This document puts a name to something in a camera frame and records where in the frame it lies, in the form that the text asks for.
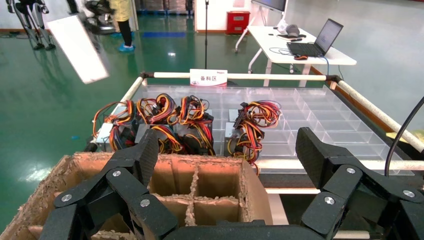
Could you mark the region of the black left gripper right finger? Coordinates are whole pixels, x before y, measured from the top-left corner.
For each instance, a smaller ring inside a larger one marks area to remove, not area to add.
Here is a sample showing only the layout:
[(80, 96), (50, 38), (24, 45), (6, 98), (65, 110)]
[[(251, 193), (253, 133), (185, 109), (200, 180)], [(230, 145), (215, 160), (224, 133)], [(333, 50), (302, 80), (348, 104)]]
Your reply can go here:
[(365, 167), (344, 147), (322, 142), (308, 127), (297, 131), (295, 151), (319, 189), (301, 225), (332, 239), (354, 212), (383, 228), (386, 240), (424, 237), (424, 196), (412, 187)]

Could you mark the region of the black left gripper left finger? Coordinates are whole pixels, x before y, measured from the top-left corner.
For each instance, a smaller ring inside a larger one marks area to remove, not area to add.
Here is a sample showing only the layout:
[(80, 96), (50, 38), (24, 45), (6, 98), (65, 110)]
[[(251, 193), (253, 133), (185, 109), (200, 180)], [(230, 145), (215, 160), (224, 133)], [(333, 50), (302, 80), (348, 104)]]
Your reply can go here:
[(163, 240), (178, 227), (177, 217), (149, 191), (159, 143), (147, 130), (138, 144), (117, 150), (93, 177), (59, 194), (42, 240), (88, 240), (121, 215), (139, 240)]

